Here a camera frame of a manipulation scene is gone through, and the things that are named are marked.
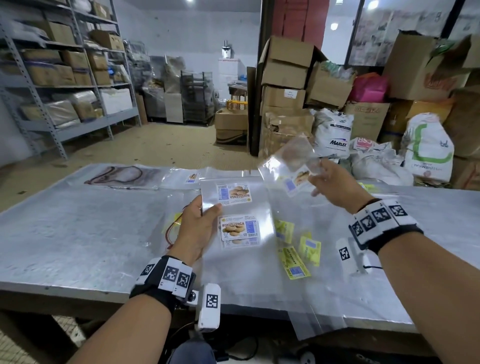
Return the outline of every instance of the ceiling light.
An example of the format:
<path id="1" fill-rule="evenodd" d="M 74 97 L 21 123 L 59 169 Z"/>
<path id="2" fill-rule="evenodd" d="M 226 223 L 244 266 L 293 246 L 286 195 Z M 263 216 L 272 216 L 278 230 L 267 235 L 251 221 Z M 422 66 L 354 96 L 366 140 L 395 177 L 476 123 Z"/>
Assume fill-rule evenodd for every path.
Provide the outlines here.
<path id="1" fill-rule="evenodd" d="M 367 9 L 368 9 L 368 10 L 373 10 L 373 9 L 378 8 L 378 3 L 379 3 L 378 0 L 370 1 L 370 3 L 368 4 Z"/>

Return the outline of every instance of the hand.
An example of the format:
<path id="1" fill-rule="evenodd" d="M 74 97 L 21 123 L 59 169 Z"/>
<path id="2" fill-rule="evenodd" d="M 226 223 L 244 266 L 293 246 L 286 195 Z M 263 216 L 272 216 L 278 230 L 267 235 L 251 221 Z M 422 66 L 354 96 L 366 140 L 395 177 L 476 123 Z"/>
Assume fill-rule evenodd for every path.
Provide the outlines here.
<path id="1" fill-rule="evenodd" d="M 209 208 L 202 216 L 202 196 L 197 196 L 183 210 L 177 240 L 167 255 L 182 260 L 192 266 L 202 256 L 213 232 L 216 218 L 222 214 L 222 204 Z"/>
<path id="2" fill-rule="evenodd" d="M 308 181 L 316 187 L 312 196 L 322 194 L 332 204 L 343 207 L 350 214 L 356 214 L 373 199 L 345 168 L 325 158 L 319 163 L 325 172 L 308 177 Z"/>

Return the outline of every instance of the yellow crate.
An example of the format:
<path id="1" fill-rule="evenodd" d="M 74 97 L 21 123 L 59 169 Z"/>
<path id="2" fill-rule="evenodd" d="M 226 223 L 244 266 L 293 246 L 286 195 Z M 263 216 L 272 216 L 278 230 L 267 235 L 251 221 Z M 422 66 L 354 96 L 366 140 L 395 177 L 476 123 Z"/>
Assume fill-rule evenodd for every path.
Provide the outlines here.
<path id="1" fill-rule="evenodd" d="M 227 100 L 228 110 L 247 110 L 248 103 L 246 101 Z"/>

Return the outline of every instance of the left hand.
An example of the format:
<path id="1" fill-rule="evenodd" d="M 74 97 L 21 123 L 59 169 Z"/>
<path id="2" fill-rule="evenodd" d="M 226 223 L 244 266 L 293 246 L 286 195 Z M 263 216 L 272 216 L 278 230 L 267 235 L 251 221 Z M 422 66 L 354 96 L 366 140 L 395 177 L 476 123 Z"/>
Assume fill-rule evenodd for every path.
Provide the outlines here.
<path id="1" fill-rule="evenodd" d="M 203 249 L 212 236 L 213 224 L 221 214 L 222 204 L 216 204 L 202 216 L 202 196 L 197 196 L 183 210 L 177 240 L 167 255 L 174 256 L 186 265 L 192 266 L 202 256 Z"/>

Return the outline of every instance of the white sack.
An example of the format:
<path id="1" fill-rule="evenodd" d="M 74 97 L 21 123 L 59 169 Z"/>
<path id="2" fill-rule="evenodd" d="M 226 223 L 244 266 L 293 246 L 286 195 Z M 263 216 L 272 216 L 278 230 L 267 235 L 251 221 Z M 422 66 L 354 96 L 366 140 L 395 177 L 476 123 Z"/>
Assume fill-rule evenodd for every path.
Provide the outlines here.
<path id="1" fill-rule="evenodd" d="M 322 109 L 315 113 L 313 149 L 319 157 L 348 158 L 353 115 Z"/>
<path id="2" fill-rule="evenodd" d="M 373 178 L 395 186 L 413 185 L 413 175 L 401 166 L 403 158 L 396 155 L 392 143 L 355 138 L 349 144 L 352 174 L 357 180 Z"/>
<path id="3" fill-rule="evenodd" d="M 423 113 L 408 121 L 400 154 L 405 158 L 405 168 L 414 176 L 439 182 L 450 181 L 454 145 L 438 115 Z"/>

